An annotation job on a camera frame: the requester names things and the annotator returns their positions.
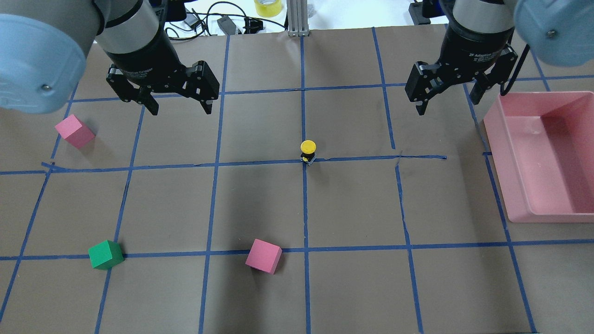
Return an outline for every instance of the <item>green block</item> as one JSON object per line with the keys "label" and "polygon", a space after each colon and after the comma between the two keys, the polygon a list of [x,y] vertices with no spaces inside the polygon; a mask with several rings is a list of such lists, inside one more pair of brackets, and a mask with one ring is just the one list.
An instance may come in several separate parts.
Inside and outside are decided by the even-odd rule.
{"label": "green block", "polygon": [[108,270],[124,261],[122,249],[117,243],[109,240],[89,248],[89,257],[93,268],[101,270]]}

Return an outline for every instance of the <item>cube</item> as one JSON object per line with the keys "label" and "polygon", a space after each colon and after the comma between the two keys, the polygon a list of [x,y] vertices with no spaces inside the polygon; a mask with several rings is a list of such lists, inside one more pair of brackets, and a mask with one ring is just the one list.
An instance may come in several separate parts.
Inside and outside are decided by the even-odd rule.
{"label": "cube", "polygon": [[249,250],[248,260],[245,264],[263,272],[274,274],[282,252],[283,250],[279,246],[256,239],[252,249]]}
{"label": "cube", "polygon": [[108,270],[124,260],[122,249],[117,243],[109,240],[89,248],[89,258],[91,266],[100,270]]}
{"label": "cube", "polygon": [[91,129],[74,115],[66,117],[63,121],[56,124],[55,128],[65,141],[69,142],[77,149],[81,149],[81,147],[85,146],[91,139],[95,138],[95,134]]}

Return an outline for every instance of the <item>pink tray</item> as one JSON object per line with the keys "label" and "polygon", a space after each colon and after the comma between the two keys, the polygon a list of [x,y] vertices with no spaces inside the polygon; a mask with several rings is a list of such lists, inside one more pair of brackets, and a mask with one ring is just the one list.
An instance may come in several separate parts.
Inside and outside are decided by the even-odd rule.
{"label": "pink tray", "polygon": [[485,127],[512,222],[594,222],[594,93],[499,96]]}

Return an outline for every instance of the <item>white surface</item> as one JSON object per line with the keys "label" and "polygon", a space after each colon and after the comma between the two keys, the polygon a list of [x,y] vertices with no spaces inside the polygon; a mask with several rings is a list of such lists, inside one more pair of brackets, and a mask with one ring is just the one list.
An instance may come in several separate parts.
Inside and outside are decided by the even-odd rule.
{"label": "white surface", "polygon": [[[283,9],[279,15],[268,18],[280,24],[285,23],[286,0],[283,2]],[[196,12],[206,13],[210,5],[216,0],[198,0],[186,4],[188,9],[193,8]],[[232,0],[240,6],[248,16],[259,17],[256,13],[254,0]],[[412,0],[369,0],[369,1],[345,1],[345,0],[309,0],[308,4],[314,6],[314,15],[309,18],[309,29],[351,29],[387,26],[411,26],[412,19],[408,12]],[[241,11],[232,5],[217,4],[211,12],[221,14],[241,14]],[[219,16],[208,18],[208,26],[211,34],[223,34],[216,23]],[[241,29],[244,26],[242,17],[231,17],[235,24]],[[432,18],[431,23],[447,23],[445,17]],[[185,29],[184,23],[176,23]],[[264,22],[264,30],[261,32],[283,31],[280,26]],[[180,36],[191,36],[193,33],[178,31]]]}

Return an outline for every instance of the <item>grid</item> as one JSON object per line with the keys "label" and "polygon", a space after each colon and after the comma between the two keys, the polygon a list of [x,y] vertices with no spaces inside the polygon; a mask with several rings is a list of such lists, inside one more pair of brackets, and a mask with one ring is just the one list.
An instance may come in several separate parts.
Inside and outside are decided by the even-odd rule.
{"label": "grid", "polygon": [[[504,242],[467,242],[467,243],[445,243],[445,244],[413,244],[410,240],[409,231],[407,229],[406,224],[406,214],[405,214],[405,206],[403,202],[406,200],[406,192],[403,191],[402,186],[402,178],[400,174],[400,167],[399,162],[401,159],[436,159],[436,160],[445,160],[448,157],[446,155],[378,155],[378,156],[351,156],[351,157],[332,157],[332,158],[323,158],[320,157],[316,160],[316,163],[325,163],[325,162],[351,162],[351,161],[362,161],[362,160],[393,160],[396,162],[396,166],[394,168],[394,177],[397,182],[397,193],[399,195],[399,209],[402,216],[402,228],[404,231],[405,236],[405,243],[404,244],[395,244],[395,245],[362,245],[362,246],[335,246],[335,247],[310,247],[309,246],[309,233],[308,233],[308,171],[307,167],[302,164],[298,159],[288,159],[288,160],[261,160],[261,161],[249,161],[249,162],[221,162],[220,161],[220,149],[221,149],[221,140],[222,140],[222,128],[223,128],[223,119],[224,119],[224,110],[225,110],[225,97],[227,95],[234,95],[234,94],[259,94],[259,93],[281,93],[281,92],[294,92],[299,91],[301,93],[301,139],[305,140],[307,138],[306,134],[306,92],[307,91],[314,91],[314,90],[347,90],[347,89],[361,89],[361,88],[382,88],[383,99],[384,99],[384,107],[386,110],[386,119],[388,125],[388,133],[389,133],[389,140],[391,148],[396,150],[398,145],[394,140],[394,131],[391,122],[390,116],[390,107],[388,104],[388,92],[387,87],[399,87],[404,86],[405,83],[387,83],[386,78],[384,75],[384,67],[381,58],[380,52],[380,44],[378,42],[376,29],[372,28],[372,35],[374,40],[375,51],[377,54],[377,65],[379,67],[380,76],[381,76],[381,84],[363,84],[363,85],[350,85],[350,86],[328,86],[328,87],[307,87],[306,80],[305,80],[305,56],[304,56],[304,38],[301,37],[300,39],[300,61],[301,61],[301,86],[295,87],[294,89],[266,89],[266,90],[242,90],[242,91],[226,91],[226,82],[227,82],[227,71],[228,71],[228,62],[229,62],[229,44],[230,44],[230,37],[227,36],[226,38],[226,47],[225,47],[225,64],[223,69],[223,77],[222,77],[222,91],[220,92],[220,115],[219,115],[219,122],[218,122],[218,135],[217,135],[217,144],[216,144],[216,157],[213,163],[201,163],[201,164],[183,164],[183,165],[144,165],[144,166],[135,166],[134,160],[136,155],[136,150],[138,146],[138,140],[140,137],[143,119],[144,119],[144,107],[140,112],[140,118],[138,120],[138,127],[135,134],[134,145],[132,148],[132,154],[130,157],[129,165],[127,167],[120,167],[120,168],[94,168],[94,169],[70,169],[70,168],[62,168],[57,166],[54,162],[52,163],[42,163],[42,166],[45,169],[39,170],[29,170],[29,171],[0,171],[0,175],[19,175],[19,174],[43,174],[45,175],[45,180],[43,185],[39,191],[39,196],[37,198],[37,202],[34,206],[33,212],[31,214],[29,225],[27,226],[26,234],[23,239],[20,253],[18,256],[3,256],[0,257],[0,261],[15,261],[14,270],[12,271],[11,279],[8,285],[8,289],[4,296],[4,300],[2,303],[2,308],[0,310],[0,322],[4,315],[5,309],[7,305],[11,301],[11,290],[13,287],[13,283],[15,278],[17,277],[20,264],[22,261],[27,260],[56,260],[56,259],[87,259],[88,255],[86,254],[60,254],[60,255],[25,255],[25,249],[27,247],[27,241],[29,239],[29,235],[31,233],[31,229],[33,228],[34,221],[36,218],[37,210],[39,208],[39,204],[42,200],[44,195],[46,186],[48,181],[53,174],[64,174],[64,173],[104,173],[104,172],[127,172],[127,180],[124,188],[124,193],[122,194],[121,206],[119,209],[118,220],[116,223],[115,234],[113,236],[113,240],[118,242],[120,227],[122,223],[122,217],[124,215],[124,209],[127,201],[128,195],[128,188],[131,182],[132,174],[134,171],[139,170],[146,170],[146,169],[175,169],[175,168],[214,168],[214,177],[213,177],[213,184],[212,184],[212,191],[211,191],[211,202],[210,202],[210,218],[208,220],[208,233],[207,233],[207,246],[205,251],[186,251],[186,252],[162,252],[162,253],[127,253],[125,254],[126,258],[142,258],[142,257],[184,257],[184,256],[200,256],[204,257],[205,265],[204,265],[204,276],[203,276],[203,285],[202,285],[202,293],[201,293],[201,305],[200,305],[200,313],[197,314],[199,318],[199,327],[197,329],[198,333],[204,332],[204,319],[205,319],[205,312],[206,312],[206,301],[207,301],[207,291],[208,291],[208,273],[210,267],[210,259],[211,256],[227,256],[227,255],[237,255],[237,254],[247,254],[249,250],[212,250],[212,236],[213,236],[213,222],[214,222],[214,212],[215,212],[215,205],[216,205],[216,193],[217,193],[217,179],[219,174],[219,167],[221,166],[248,166],[248,165],[275,165],[275,164],[301,164],[302,165],[302,190],[303,190],[303,229],[304,229],[304,246],[297,247],[297,248],[284,248],[284,253],[299,253],[304,255],[304,268],[305,268],[305,321],[306,321],[306,331],[307,333],[312,332],[312,325],[311,325],[311,307],[310,307],[310,277],[309,277],[309,255],[310,253],[316,252],[341,252],[341,251],[377,251],[377,250],[406,250],[408,262],[409,262],[409,271],[410,271],[410,282],[412,284],[412,292],[413,292],[413,300],[414,300],[414,307],[416,313],[416,322],[418,325],[418,332],[424,333],[423,327],[423,318],[422,318],[422,307],[423,305],[419,301],[419,289],[417,285],[417,275],[415,272],[415,262],[413,258],[413,250],[423,250],[423,249],[445,249],[445,248],[481,248],[481,247],[507,247],[510,253],[511,261],[513,262],[513,267],[517,279],[517,284],[522,295],[522,301],[524,304],[526,317],[529,322],[530,331],[536,333],[537,331],[537,324],[535,323],[532,312],[530,309],[529,299],[526,295],[526,291],[524,288],[524,283],[522,279],[522,274],[520,273],[520,268],[516,258],[516,252],[514,250],[515,247],[518,246],[533,246],[533,245],[560,245],[560,244],[593,244],[594,239],[584,238],[584,239],[569,239],[569,240],[536,240],[536,241],[513,241],[511,239],[507,221],[505,219],[503,205],[501,203],[500,195],[498,192],[498,185],[494,177],[494,171],[489,161],[489,156],[491,152],[489,151],[486,138],[483,136],[482,131],[480,129],[479,121],[477,119],[474,107],[470,102],[469,98],[469,91],[467,85],[463,85],[463,89],[468,101],[468,107],[470,110],[470,114],[474,120],[476,129],[481,137],[483,142],[485,151],[483,154],[484,161],[485,161],[485,168],[488,172],[489,178],[491,180],[491,186],[493,190],[493,195],[495,201],[497,202],[498,211],[501,218],[501,224],[503,227],[503,231],[505,233],[505,241]],[[547,91],[550,91],[549,82],[551,80],[565,80],[565,79],[580,79],[580,78],[594,78],[594,75],[572,75],[572,76],[556,76],[556,77],[546,77],[542,71],[541,66],[539,65],[538,59],[534,56],[534,62],[538,68],[540,73],[540,77],[529,77],[529,78],[519,78],[518,81],[542,81],[545,85]],[[66,118],[70,112],[71,106],[75,103],[84,103],[84,102],[97,102],[97,101],[106,101],[106,100],[118,100],[118,98],[101,98],[101,99],[75,99],[76,89],[72,93],[70,100],[68,101],[68,107],[64,114],[64,118]],[[166,97],[174,97],[174,95],[160,95],[156,96],[156,98],[166,98]],[[60,144],[60,136],[56,138],[55,145],[52,150],[51,159],[54,159],[56,156],[56,152],[58,150],[58,146]],[[111,277],[111,269],[107,271],[105,277],[105,284],[103,287],[99,313],[97,315],[97,321],[95,326],[95,333],[99,333],[102,324],[102,316],[103,316],[103,309],[105,306],[106,297],[109,290],[110,285],[110,277]]]}

